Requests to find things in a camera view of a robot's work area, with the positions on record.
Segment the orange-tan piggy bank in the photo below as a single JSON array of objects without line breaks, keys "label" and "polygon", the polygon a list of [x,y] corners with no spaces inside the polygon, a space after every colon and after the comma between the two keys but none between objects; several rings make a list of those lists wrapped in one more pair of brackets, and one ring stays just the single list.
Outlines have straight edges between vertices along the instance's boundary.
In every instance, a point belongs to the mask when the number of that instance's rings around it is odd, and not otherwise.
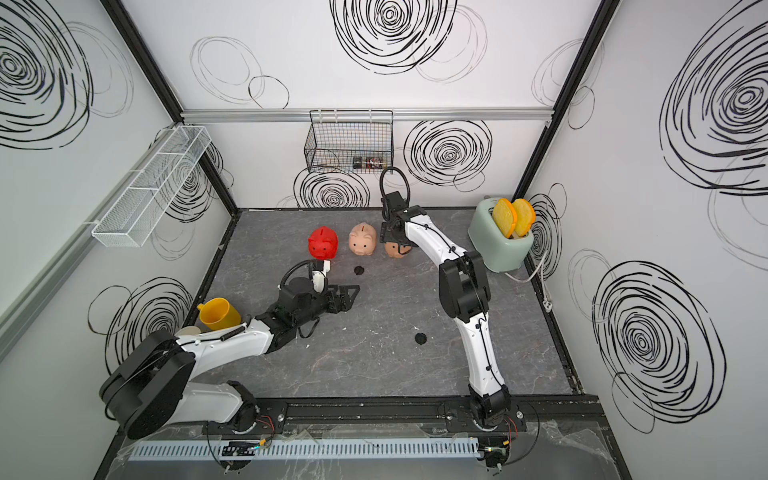
[{"label": "orange-tan piggy bank", "polygon": [[385,243],[385,252],[390,258],[393,259],[402,259],[407,254],[409,254],[411,250],[411,246],[401,245],[396,242]]}]

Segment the light pink piggy bank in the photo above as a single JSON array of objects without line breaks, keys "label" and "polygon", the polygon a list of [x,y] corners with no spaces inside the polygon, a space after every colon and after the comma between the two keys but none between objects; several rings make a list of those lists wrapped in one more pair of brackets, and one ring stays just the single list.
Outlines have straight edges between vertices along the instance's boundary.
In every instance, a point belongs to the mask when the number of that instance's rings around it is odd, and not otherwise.
[{"label": "light pink piggy bank", "polygon": [[370,256],[376,249],[377,240],[376,229],[363,222],[355,225],[350,231],[348,246],[351,252],[357,256]]}]

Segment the red piggy bank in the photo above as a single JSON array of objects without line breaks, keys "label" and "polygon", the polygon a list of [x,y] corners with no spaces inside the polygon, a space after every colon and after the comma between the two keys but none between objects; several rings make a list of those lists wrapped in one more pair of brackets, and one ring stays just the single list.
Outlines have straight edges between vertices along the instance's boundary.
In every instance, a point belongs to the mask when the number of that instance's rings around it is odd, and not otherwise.
[{"label": "red piggy bank", "polygon": [[309,254],[317,260],[332,260],[338,252],[338,236],[327,226],[314,230],[308,238]]}]

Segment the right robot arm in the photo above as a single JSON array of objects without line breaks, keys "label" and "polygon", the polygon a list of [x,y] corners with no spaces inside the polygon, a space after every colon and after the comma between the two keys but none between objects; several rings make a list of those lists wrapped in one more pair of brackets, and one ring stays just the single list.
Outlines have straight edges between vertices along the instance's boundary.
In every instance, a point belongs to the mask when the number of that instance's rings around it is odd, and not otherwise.
[{"label": "right robot arm", "polygon": [[480,254],[446,236],[421,207],[398,191],[382,195],[382,239],[421,249],[438,268],[438,293],[445,313],[459,328],[469,368],[470,409],[480,429],[490,431],[516,408],[489,332],[491,299]]}]

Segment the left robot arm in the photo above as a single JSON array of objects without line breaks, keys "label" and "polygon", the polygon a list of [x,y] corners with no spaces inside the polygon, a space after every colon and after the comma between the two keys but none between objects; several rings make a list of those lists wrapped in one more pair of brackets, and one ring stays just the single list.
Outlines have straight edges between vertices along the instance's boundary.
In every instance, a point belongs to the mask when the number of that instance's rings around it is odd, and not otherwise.
[{"label": "left robot arm", "polygon": [[308,278],[280,286],[262,314],[221,331],[196,335],[151,333],[102,384],[107,412],[132,440],[171,424],[221,425],[247,434],[261,419],[255,396],[239,381],[196,382],[199,375],[235,360],[276,352],[316,325],[324,314],[349,311],[360,288]]}]

